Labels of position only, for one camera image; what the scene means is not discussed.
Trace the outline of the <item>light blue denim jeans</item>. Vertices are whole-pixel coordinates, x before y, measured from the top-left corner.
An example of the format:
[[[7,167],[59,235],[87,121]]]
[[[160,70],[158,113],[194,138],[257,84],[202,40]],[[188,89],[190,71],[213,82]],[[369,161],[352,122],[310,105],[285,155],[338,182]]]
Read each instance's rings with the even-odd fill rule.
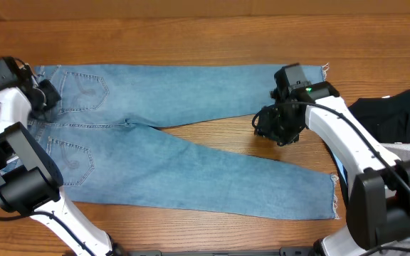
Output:
[[[165,132],[257,113],[278,65],[42,65],[57,105],[28,130],[73,201],[288,220],[337,217],[336,177],[208,148]]]

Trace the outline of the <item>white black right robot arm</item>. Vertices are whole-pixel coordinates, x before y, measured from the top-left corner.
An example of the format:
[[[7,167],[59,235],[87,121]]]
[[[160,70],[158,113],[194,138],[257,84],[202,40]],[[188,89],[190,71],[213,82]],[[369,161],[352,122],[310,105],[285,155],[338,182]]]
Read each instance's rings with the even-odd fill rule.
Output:
[[[286,100],[253,118],[256,134],[289,144],[303,127],[316,133],[347,172],[346,225],[310,255],[410,254],[410,159],[384,148],[341,97]]]

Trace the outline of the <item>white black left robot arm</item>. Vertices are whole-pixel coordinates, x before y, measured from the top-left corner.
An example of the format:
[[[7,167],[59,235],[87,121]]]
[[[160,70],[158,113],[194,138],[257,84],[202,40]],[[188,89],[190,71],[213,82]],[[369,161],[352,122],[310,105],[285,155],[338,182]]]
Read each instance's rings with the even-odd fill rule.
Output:
[[[0,208],[7,220],[38,221],[76,255],[124,255],[66,195],[58,167],[26,128],[31,105],[18,87],[0,90]]]

